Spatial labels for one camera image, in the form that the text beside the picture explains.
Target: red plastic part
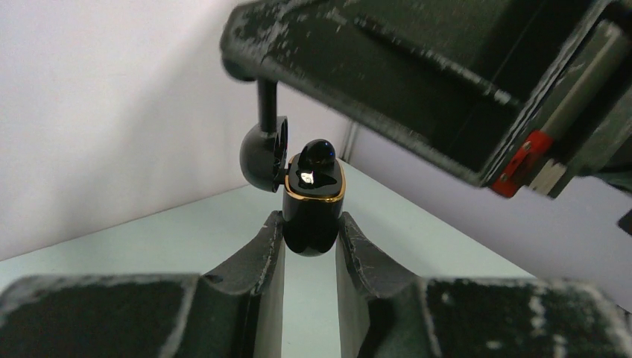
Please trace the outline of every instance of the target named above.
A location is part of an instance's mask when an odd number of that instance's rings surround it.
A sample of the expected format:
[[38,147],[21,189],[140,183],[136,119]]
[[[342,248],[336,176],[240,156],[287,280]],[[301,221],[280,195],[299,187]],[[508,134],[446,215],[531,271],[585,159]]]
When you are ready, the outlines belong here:
[[528,172],[529,169],[541,158],[553,144],[553,139],[541,131],[534,131],[529,134],[527,140],[522,144],[516,155],[511,158],[509,164],[502,171],[498,179],[491,185],[491,189],[506,198],[513,197],[522,186],[516,176],[518,168],[520,173]]

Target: wall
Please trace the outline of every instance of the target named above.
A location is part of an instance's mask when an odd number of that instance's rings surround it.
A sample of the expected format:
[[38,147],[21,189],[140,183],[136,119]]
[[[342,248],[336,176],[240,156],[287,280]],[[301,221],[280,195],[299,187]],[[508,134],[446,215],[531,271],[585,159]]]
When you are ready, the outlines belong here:
[[[0,260],[245,184],[230,0],[0,1]],[[347,122],[290,90],[290,152]]]
[[616,226],[632,197],[576,178],[554,201],[527,189],[506,200],[365,129],[350,163],[526,271],[593,281],[632,311],[632,236]]

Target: black object with gold trim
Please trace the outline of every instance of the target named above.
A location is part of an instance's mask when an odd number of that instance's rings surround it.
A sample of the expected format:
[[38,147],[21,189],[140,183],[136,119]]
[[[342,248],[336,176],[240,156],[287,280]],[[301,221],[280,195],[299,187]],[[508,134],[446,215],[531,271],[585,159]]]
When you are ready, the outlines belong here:
[[308,143],[290,160],[283,193],[283,236],[303,256],[327,252],[338,236],[346,183],[332,143]]

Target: table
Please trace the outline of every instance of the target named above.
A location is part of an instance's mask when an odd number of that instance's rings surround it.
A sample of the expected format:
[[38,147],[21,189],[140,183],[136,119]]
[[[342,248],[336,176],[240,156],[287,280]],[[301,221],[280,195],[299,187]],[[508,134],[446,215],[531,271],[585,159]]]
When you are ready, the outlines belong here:
[[[344,170],[345,211],[415,274],[531,276],[352,166],[344,164]],[[281,191],[245,186],[2,261],[0,288],[28,274],[207,272],[250,241],[270,211],[280,210]],[[340,356],[337,302],[335,249],[314,258],[287,251],[284,357]]]

